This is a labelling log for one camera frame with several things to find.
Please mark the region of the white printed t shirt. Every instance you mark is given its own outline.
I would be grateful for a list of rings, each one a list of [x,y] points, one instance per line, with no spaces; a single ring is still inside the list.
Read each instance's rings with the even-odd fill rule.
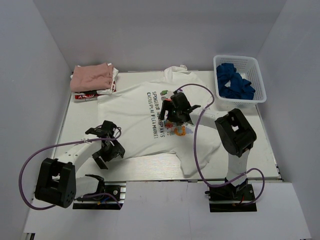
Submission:
[[[164,70],[163,77],[144,81],[111,95],[98,97],[98,118],[121,127],[120,144],[126,159],[156,154],[174,154],[180,160],[185,176],[196,168],[193,152],[194,124],[178,125],[159,120],[163,100],[169,99],[179,87],[191,105],[205,107],[212,101],[205,83],[185,67],[172,66]],[[199,166],[205,167],[221,146],[216,129],[200,125],[197,132]]]

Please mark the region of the pink t shirt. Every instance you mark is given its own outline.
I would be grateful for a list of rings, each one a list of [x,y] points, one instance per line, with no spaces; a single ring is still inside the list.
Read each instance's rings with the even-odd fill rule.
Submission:
[[[75,66],[70,81],[71,92],[87,92],[110,89],[113,84],[114,67],[110,63]]]

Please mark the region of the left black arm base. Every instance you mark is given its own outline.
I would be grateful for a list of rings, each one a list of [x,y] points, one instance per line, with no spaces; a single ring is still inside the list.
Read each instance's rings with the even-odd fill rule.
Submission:
[[[98,196],[77,198],[72,205],[73,210],[120,210],[126,196],[125,182],[106,182]]]

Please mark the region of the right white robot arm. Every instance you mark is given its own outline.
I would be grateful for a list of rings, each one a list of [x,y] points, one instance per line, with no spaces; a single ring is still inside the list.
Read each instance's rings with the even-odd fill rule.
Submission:
[[[257,135],[240,109],[234,108],[226,115],[216,118],[209,111],[212,104],[210,102],[200,109],[200,105],[192,106],[183,92],[174,91],[171,97],[162,101],[159,119],[176,124],[195,124],[193,155],[201,179],[210,188],[231,185],[238,190],[248,184],[247,174],[251,172],[247,169],[248,157]],[[217,130],[222,146],[228,153],[228,170],[224,183],[210,184],[201,172],[197,153],[199,126]]]

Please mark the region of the red white t shirt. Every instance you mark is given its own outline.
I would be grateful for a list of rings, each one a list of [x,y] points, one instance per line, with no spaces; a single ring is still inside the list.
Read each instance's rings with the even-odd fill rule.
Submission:
[[[92,90],[86,92],[73,92],[71,94],[71,100],[73,102],[87,102],[87,101],[94,101],[97,100],[99,96],[103,95],[111,95],[112,93],[116,92],[116,80],[118,77],[119,71],[114,67],[112,73],[112,84],[111,88],[104,89],[104,90]]]

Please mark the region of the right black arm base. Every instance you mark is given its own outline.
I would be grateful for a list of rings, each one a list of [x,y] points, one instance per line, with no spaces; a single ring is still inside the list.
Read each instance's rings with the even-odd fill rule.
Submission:
[[[244,213],[256,212],[256,203],[250,203],[255,199],[253,186],[248,184],[235,195],[227,187],[209,187],[204,194],[208,197],[211,213]]]

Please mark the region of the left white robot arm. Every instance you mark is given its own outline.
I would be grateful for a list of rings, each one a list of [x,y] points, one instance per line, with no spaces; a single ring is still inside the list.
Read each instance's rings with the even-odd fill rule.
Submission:
[[[89,159],[93,159],[101,170],[107,163],[125,155],[119,143],[122,129],[112,121],[89,128],[79,141],[70,142],[72,147],[56,158],[46,158],[39,169],[34,196],[48,204],[68,208],[76,199],[96,198],[104,195],[103,177],[85,174],[76,177],[77,171]]]

